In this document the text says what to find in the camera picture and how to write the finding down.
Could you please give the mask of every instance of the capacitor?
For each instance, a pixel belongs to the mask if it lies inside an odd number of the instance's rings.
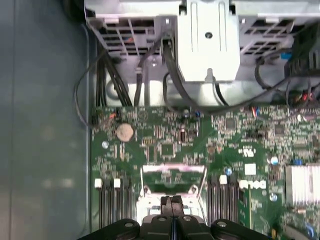
[[[190,112],[188,109],[184,109],[183,112],[182,112],[182,116],[184,118],[188,118],[190,116]]]
[[[293,165],[301,166],[303,164],[302,159],[294,159]]]
[[[201,113],[199,111],[195,111],[194,115],[195,115],[196,118],[200,118]]]
[[[230,176],[232,174],[232,169],[230,167],[226,167],[224,169],[225,175]]]
[[[267,158],[266,160],[268,162],[268,164],[271,164],[271,165],[278,165],[279,163],[279,158],[277,156],[270,156]]]
[[[296,208],[295,212],[297,214],[305,214],[307,212],[307,210],[305,208]]]
[[[186,130],[180,130],[179,142],[184,143],[186,141]]]

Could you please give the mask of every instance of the blue connector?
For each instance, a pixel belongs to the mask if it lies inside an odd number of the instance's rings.
[[[301,165],[303,165],[302,159],[294,159],[294,160],[293,160],[293,165],[296,165],[296,166],[301,166]]]

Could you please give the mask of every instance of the white label sticker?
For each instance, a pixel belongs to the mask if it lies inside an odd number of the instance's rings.
[[[247,163],[244,165],[244,174],[245,175],[256,175],[257,168],[255,163]]]

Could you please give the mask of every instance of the black cable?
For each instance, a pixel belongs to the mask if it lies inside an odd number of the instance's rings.
[[[144,54],[138,65],[137,65],[137,74],[136,74],[136,90],[134,93],[134,100],[133,100],[133,104],[134,106],[138,106],[139,105],[139,101],[140,101],[140,95],[141,95],[141,88],[142,88],[142,82],[143,82],[143,66],[145,61],[156,52],[156,50],[158,48],[161,47],[161,43],[162,43],[162,38],[159,38],[154,45],[146,52],[146,54]]]
[[[288,82],[288,85],[286,87],[285,101],[286,101],[286,105],[288,106],[289,111],[292,111],[292,112],[290,112],[288,116],[286,116],[284,118],[281,118],[281,119],[276,119],[276,120],[271,119],[270,120],[270,119],[265,119],[262,116],[256,116],[257,119],[262,120],[264,122],[269,122],[269,123],[276,123],[276,122],[286,121],[286,120],[296,116],[297,114],[299,114],[300,111],[302,109],[304,109],[308,105],[308,103],[310,102],[310,95],[312,93],[311,79],[308,78],[308,88],[307,88],[307,98],[306,98],[306,100],[302,104],[300,104],[299,106],[296,106],[296,107],[291,106],[289,104],[289,92],[290,92],[289,91],[289,85],[290,85],[290,81]]]
[[[106,68],[105,68],[105,64],[104,64],[104,62],[102,60],[99,60],[97,65],[98,65],[97,80],[100,83],[101,103],[102,103],[102,106],[106,107],[107,106],[107,98],[106,98]]]
[[[132,106],[132,102],[130,100],[129,93],[126,89],[124,81],[122,80],[118,70],[116,69],[114,63],[112,62],[110,55],[107,52],[105,53],[105,56],[103,57],[103,59],[104,59],[104,64],[110,74],[111,80],[114,84],[114,88],[119,96],[119,99],[121,98],[124,99],[124,101],[120,100],[121,104],[123,106]]]
[[[266,91],[260,93],[259,95],[255,96],[253,98],[250,98],[250,99],[243,101],[241,103],[238,103],[236,105],[227,106],[227,107],[219,108],[219,109],[214,110],[212,112],[208,112],[205,107],[199,106],[192,98],[190,98],[190,96],[186,92],[185,88],[183,87],[182,81],[180,79],[179,72],[177,69],[177,65],[173,59],[173,56],[171,53],[171,48],[168,44],[163,45],[163,57],[165,59],[166,66],[169,70],[172,82],[173,82],[174,86],[176,87],[177,91],[179,92],[179,94],[181,95],[181,97],[185,100],[186,104],[190,105],[194,109],[200,110],[203,113],[209,113],[212,115],[213,114],[214,115],[224,114],[226,112],[235,111],[239,108],[243,108],[245,106],[248,106],[253,101],[268,95],[270,92],[278,89],[281,85],[287,83],[290,80],[289,78],[285,78],[285,79],[281,80],[280,82],[278,82],[277,84],[275,84],[274,86],[270,87]]]
[[[214,87],[215,87],[216,95],[217,95],[217,97],[220,99],[220,101],[223,103],[223,105],[229,106],[229,104],[228,104],[227,101],[225,100],[224,96],[222,96],[219,83],[215,83],[215,84],[214,84]]]
[[[74,90],[73,90],[73,100],[74,100],[74,105],[75,105],[75,110],[76,113],[80,119],[80,121],[88,128],[90,129],[98,129],[100,127],[102,127],[103,125],[105,125],[107,122],[109,122],[110,119],[106,119],[104,121],[102,121],[101,123],[99,123],[98,125],[93,125],[89,122],[87,122],[85,120],[85,117],[82,115],[80,107],[79,107],[79,102],[78,102],[78,88],[79,85],[81,83],[81,81],[85,78],[85,76],[87,75],[88,72],[90,72],[95,65],[97,64],[97,62],[104,56],[104,54],[107,52],[106,49],[102,50],[100,52],[100,54],[94,59],[94,61],[92,63],[90,63],[90,65],[88,66],[88,68],[83,72],[83,74],[81,75],[81,77],[76,81],[75,85],[74,85]]]
[[[291,53],[291,51],[292,51],[291,48],[282,48],[282,49],[276,50],[272,53],[269,53],[266,56],[263,56],[262,58],[260,58],[257,61],[256,65],[255,65],[255,69],[254,69],[254,77],[255,77],[256,82],[262,87],[262,89],[269,89],[269,88],[271,88],[271,86],[266,84],[265,81],[262,79],[262,77],[260,75],[260,66],[265,63],[265,60],[267,58],[276,57],[279,54]]]
[[[178,110],[174,109],[171,104],[168,101],[168,86],[167,86],[167,78],[169,76],[169,72],[167,72],[164,77],[163,77],[163,81],[162,81],[162,93],[163,93],[163,100],[165,103],[165,106],[169,109],[170,112],[173,113],[179,113]]]

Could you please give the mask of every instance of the white connector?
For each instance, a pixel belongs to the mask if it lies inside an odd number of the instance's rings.
[[[94,179],[94,188],[95,189],[101,189],[102,188],[102,179],[101,178],[96,178]]]
[[[228,183],[227,175],[220,175],[219,183],[220,185],[226,185]]]
[[[115,189],[119,189],[120,186],[121,186],[121,180],[120,180],[120,178],[115,178],[115,179],[113,180],[113,187],[114,187]]]

